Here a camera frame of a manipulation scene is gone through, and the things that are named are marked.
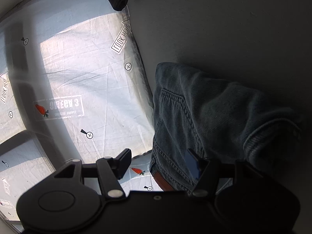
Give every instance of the carrot print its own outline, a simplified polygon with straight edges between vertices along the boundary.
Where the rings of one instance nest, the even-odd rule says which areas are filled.
[[[49,115],[47,115],[47,113],[49,113],[49,110],[46,111],[46,109],[41,105],[36,105],[36,108],[43,115],[43,117],[49,118]]]
[[[138,169],[138,168],[131,168],[131,169],[137,174],[144,175],[145,171],[142,171],[141,169]]]

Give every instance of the denim fabric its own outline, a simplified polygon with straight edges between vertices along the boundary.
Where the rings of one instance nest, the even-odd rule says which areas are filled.
[[[157,65],[155,78],[150,170],[174,189],[189,193],[196,184],[184,160],[188,148],[222,163],[247,160],[269,174],[297,151],[303,117],[261,91],[169,62]],[[229,185],[221,179],[218,190]]]

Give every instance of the dark gray surface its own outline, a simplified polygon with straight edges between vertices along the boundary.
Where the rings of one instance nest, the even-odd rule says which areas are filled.
[[[180,62],[268,93],[312,116],[312,0],[129,0],[152,92],[160,62]],[[309,233],[311,142],[280,178],[301,201]]]

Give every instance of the metal bolt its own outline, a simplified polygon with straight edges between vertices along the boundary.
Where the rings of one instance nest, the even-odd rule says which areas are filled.
[[[208,192],[203,189],[196,189],[192,194],[195,197],[206,197],[208,195]]]
[[[154,196],[154,200],[156,200],[156,201],[161,200],[161,196],[160,196],[160,195],[155,195],[155,196]]]
[[[107,195],[112,198],[119,198],[124,195],[124,192],[118,189],[109,190]]]

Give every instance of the folded blue jeans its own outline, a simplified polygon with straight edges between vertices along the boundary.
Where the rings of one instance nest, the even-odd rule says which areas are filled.
[[[196,185],[185,163],[188,148],[222,163],[245,160],[267,174],[298,151],[304,117],[261,91],[171,62],[157,65],[155,79],[150,171],[174,190],[190,193]],[[217,193],[231,182],[220,179]]]

